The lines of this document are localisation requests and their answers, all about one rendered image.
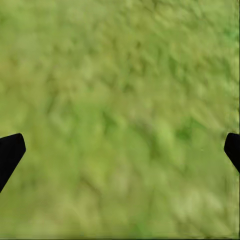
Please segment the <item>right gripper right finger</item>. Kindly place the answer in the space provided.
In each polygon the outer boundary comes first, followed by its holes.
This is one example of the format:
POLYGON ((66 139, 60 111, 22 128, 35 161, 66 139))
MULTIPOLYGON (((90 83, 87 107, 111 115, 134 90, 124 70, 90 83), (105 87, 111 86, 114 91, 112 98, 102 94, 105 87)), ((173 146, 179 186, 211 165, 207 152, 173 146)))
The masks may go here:
POLYGON ((235 133, 228 133, 224 151, 240 173, 240 135, 235 133))

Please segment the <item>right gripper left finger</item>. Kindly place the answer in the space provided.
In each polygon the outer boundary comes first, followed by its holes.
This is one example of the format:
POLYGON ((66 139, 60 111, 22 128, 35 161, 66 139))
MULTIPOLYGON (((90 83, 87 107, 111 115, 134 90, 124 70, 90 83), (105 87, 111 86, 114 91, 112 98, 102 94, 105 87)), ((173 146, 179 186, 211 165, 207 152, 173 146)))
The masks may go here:
POLYGON ((25 152, 22 133, 0 138, 0 193, 25 152))

